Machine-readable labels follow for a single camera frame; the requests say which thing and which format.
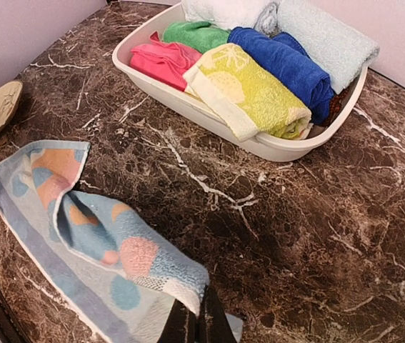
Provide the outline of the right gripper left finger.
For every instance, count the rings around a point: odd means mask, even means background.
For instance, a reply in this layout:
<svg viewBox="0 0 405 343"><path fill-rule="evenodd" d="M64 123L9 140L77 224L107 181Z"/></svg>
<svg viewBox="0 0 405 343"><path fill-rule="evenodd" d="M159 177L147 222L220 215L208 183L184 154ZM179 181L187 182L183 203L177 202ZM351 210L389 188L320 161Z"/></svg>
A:
<svg viewBox="0 0 405 343"><path fill-rule="evenodd" d="M175 300L159 343L194 343L196 341L196 316L179 300Z"/></svg>

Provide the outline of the white plastic basin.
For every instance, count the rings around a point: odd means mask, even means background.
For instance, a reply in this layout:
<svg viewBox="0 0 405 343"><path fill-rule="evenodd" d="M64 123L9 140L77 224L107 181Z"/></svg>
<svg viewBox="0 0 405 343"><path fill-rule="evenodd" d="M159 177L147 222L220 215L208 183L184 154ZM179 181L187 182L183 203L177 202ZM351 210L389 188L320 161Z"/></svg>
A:
<svg viewBox="0 0 405 343"><path fill-rule="evenodd" d="M313 126L302 140L281 139L261 132L239 105L219 93L215 85L194 66L186 73L188 91L179 91L130 66L131 50L150 41L152 34L162 33L173 21L184 19L181 4L175 4L132 31L115 47L112 61L133 83L153 99L169 107L210 132L255 154L277 162L296 161L332 138L347 120L364 88L368 69L362 68L342 101L341 111L327 128Z"/></svg>

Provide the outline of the blue patterned cartoon towel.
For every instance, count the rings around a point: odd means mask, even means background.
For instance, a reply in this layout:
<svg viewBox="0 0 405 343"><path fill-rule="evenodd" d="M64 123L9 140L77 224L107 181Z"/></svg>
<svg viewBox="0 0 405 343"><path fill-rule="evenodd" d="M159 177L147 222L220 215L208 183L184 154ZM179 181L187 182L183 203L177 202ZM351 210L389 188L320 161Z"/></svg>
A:
<svg viewBox="0 0 405 343"><path fill-rule="evenodd" d="M1 161L1 218L105 341L159 342L179 300L196 316L198 342L209 273L127 204L75 190L89 148L82 141L34 141ZM239 342L243 322L225 315Z"/></svg>

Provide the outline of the large light blue towel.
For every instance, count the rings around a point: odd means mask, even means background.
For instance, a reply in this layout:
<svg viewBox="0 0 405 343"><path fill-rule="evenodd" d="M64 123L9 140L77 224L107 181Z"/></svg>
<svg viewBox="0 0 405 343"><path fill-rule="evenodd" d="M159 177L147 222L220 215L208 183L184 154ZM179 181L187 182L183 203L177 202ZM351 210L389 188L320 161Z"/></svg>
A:
<svg viewBox="0 0 405 343"><path fill-rule="evenodd" d="M240 26L265 35L278 30L279 1L187 0L181 7L187 21L208 21L223 30Z"/></svg>

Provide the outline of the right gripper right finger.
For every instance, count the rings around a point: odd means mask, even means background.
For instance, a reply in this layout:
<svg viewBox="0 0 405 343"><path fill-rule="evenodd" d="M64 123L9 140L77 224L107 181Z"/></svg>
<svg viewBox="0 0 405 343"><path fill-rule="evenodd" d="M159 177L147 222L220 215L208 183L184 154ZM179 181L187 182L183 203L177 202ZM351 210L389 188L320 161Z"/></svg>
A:
<svg viewBox="0 0 405 343"><path fill-rule="evenodd" d="M197 340L201 343L234 343L224 308L215 289L207 286L198 318Z"/></svg>

